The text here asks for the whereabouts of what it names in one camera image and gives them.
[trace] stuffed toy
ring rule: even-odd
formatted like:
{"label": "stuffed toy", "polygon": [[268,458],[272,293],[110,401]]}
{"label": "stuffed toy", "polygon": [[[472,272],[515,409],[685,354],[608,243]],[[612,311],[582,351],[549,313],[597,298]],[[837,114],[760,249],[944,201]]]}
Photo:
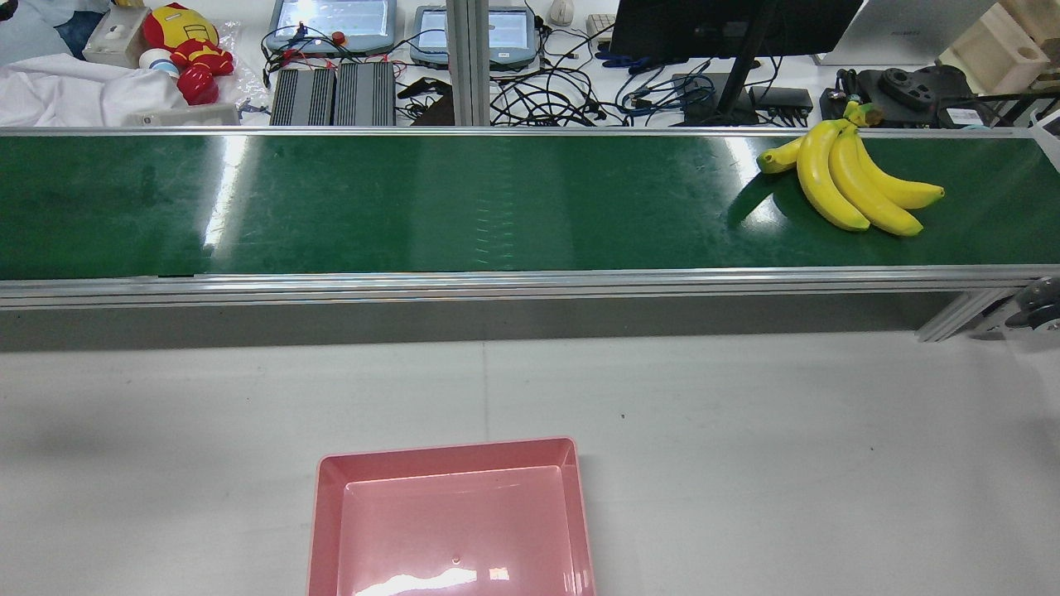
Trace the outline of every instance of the stuffed toy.
{"label": "stuffed toy", "polygon": [[173,64],[182,69],[177,88],[189,105],[217,101],[220,90],[214,75],[233,70],[232,54],[217,47],[217,28],[174,2],[152,11],[143,23],[143,36],[153,48],[172,52]]}

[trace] metal pole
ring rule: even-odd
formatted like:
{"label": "metal pole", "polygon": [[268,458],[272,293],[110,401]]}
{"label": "metal pole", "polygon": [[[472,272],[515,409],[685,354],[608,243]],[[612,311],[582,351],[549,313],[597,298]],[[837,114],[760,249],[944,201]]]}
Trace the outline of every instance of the metal pole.
{"label": "metal pole", "polygon": [[457,126],[490,125],[490,2],[446,0],[446,38]]}
{"label": "metal pole", "polygon": [[765,35],[770,32],[770,24],[773,22],[774,15],[777,14],[777,6],[779,4],[780,0],[764,0],[758,10],[758,14],[752,17],[750,23],[747,25],[747,32],[744,34],[743,42],[740,46],[740,53],[732,64],[732,71],[725,82],[725,89],[722,91],[722,97],[718,100],[718,113],[729,116],[736,108],[736,104],[740,100],[740,93],[743,91],[743,86],[747,83],[747,74],[750,73],[752,63],[755,62],[755,56],[758,55],[758,51],[762,47],[762,41],[765,40]]}

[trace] banana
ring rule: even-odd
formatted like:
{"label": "banana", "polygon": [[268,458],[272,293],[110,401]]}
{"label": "banana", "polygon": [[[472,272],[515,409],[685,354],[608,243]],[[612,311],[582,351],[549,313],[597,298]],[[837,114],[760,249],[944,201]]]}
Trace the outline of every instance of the banana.
{"label": "banana", "polygon": [[828,165],[836,188],[873,226],[895,235],[917,235],[924,229],[920,222],[887,200],[865,174],[858,155],[860,140],[858,128],[848,126],[832,145]]}
{"label": "banana", "polygon": [[862,170],[880,192],[902,209],[920,209],[946,196],[946,189],[926,182],[903,180],[887,174],[869,157],[861,137],[855,137],[858,158]]}
{"label": "banana", "polygon": [[825,120],[807,133],[798,152],[798,181],[810,205],[838,228],[865,231],[869,222],[835,188],[829,173],[828,157],[840,132],[852,126],[846,120]]}
{"label": "banana", "polygon": [[798,150],[802,146],[802,137],[790,143],[765,150],[758,156],[758,169],[763,174],[779,174],[795,168],[798,161]]}

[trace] pink tray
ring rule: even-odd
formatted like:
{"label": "pink tray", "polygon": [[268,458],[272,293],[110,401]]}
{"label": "pink tray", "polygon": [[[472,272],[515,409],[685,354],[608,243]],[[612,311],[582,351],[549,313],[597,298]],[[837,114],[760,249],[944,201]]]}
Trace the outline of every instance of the pink tray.
{"label": "pink tray", "polygon": [[320,461],[310,596],[595,596],[567,438]]}

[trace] green conveyor belt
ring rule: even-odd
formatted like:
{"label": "green conveyor belt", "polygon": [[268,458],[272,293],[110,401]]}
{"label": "green conveyor belt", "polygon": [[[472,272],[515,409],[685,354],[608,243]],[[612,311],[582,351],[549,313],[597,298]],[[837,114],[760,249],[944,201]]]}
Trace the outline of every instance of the green conveyor belt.
{"label": "green conveyor belt", "polygon": [[1060,262],[1060,174],[1030,139],[868,139],[947,187],[914,239],[756,176],[785,140],[5,137],[0,279]]}

